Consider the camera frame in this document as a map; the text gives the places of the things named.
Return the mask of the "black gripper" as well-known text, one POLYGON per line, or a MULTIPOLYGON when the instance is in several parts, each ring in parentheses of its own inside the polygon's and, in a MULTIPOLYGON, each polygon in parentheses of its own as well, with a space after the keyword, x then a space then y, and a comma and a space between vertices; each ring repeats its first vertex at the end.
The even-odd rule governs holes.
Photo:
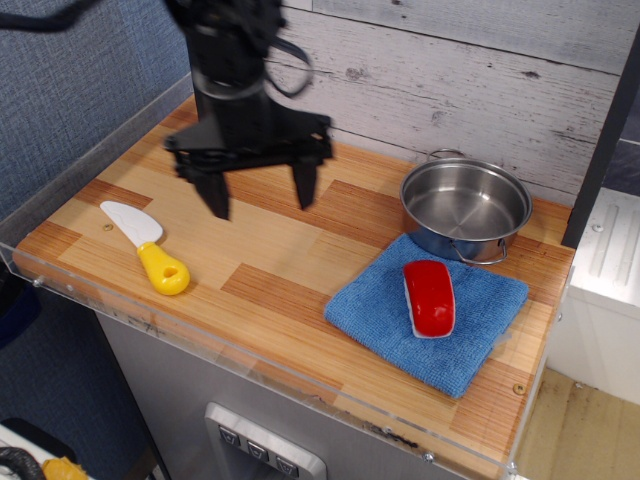
POLYGON ((331 119, 285 107, 269 96, 265 81, 247 86, 193 81, 198 120, 169 135, 164 148, 179 175, 192 181, 217 218, 230 218, 229 191, 222 172, 292 165, 301 209, 315 199, 317 166, 333 156, 331 119))

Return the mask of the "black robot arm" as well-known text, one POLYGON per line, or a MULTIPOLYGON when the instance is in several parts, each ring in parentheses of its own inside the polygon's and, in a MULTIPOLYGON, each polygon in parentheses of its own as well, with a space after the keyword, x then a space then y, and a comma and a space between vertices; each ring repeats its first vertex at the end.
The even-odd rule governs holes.
POLYGON ((285 107, 265 90, 271 49, 310 62, 279 37, 286 24, 278 1, 169 1, 185 36, 196 98, 196 124, 169 136, 179 177, 218 218, 230 215, 225 173, 288 165, 298 202, 315 198, 317 169, 331 158, 329 117, 285 107))

